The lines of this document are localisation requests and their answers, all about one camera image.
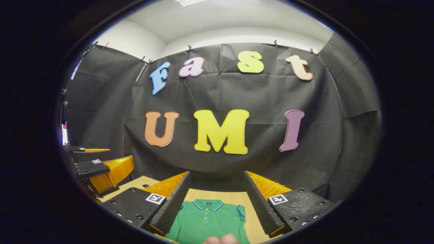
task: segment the yellow foam pad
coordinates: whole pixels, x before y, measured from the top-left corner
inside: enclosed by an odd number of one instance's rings
[[[102,148],[86,148],[85,152],[102,152],[102,151],[110,151],[110,149],[102,149]]]
[[[125,179],[134,169],[133,156],[103,161],[102,163],[110,168],[110,172],[89,178],[99,193],[118,186],[118,183]]]
[[[169,241],[169,242],[173,242],[173,243],[179,244],[178,242],[176,242],[176,241],[172,241],[171,239],[167,239],[166,237],[163,237],[163,236],[161,236],[161,235],[158,235],[158,234],[154,234],[154,235],[156,235],[156,236],[158,236],[158,237],[160,237],[160,238],[163,238],[163,239],[165,239],[166,241]]]
[[[158,233],[163,234],[163,232],[162,232],[161,230],[157,229],[157,228],[156,228],[155,226],[153,226],[152,224],[149,224],[149,227],[150,227],[152,230],[154,230],[154,232],[158,232]]]
[[[268,199],[269,197],[276,196],[279,194],[283,194],[285,192],[292,191],[291,189],[276,183],[272,180],[269,180],[265,177],[262,177],[260,175],[254,174],[252,172],[247,171],[250,178],[252,178],[253,182],[258,187],[259,191],[262,193],[262,195],[265,197],[265,199]]]
[[[170,195],[172,195],[173,190],[178,186],[179,182],[181,182],[182,178],[186,173],[187,172],[184,172],[179,175],[167,178],[143,190],[169,198]]]
[[[277,230],[271,232],[270,235],[274,235],[274,233],[277,233],[278,231],[282,230],[283,228],[285,228],[285,225],[280,226]]]

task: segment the green polo shirt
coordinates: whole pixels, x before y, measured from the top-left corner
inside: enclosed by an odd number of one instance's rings
[[[184,201],[170,232],[165,236],[180,244],[202,244],[210,236],[232,233],[241,244],[250,244],[244,223],[246,209],[220,200]]]

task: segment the white ceiling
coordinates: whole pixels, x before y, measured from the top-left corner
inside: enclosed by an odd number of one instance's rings
[[[300,33],[326,43],[332,31],[278,0],[210,0],[188,7],[161,0],[127,18],[166,43],[208,30],[268,27]]]

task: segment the white wall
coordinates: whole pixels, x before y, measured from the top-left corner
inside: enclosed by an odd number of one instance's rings
[[[97,39],[98,45],[128,53],[145,60],[156,60],[166,43],[149,30],[129,20],[122,20]]]
[[[321,50],[325,42],[286,30],[262,28],[262,27],[234,27],[204,31],[189,35],[170,43],[167,43],[160,53],[160,58],[188,50],[188,45],[193,48],[222,43],[269,43],[290,46],[314,52]]]

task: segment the finger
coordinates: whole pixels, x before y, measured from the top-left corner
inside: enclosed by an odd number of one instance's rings
[[[240,242],[233,234],[227,234],[221,238],[221,244],[240,244]]]
[[[221,244],[221,243],[217,237],[211,236],[207,238],[207,244]]]

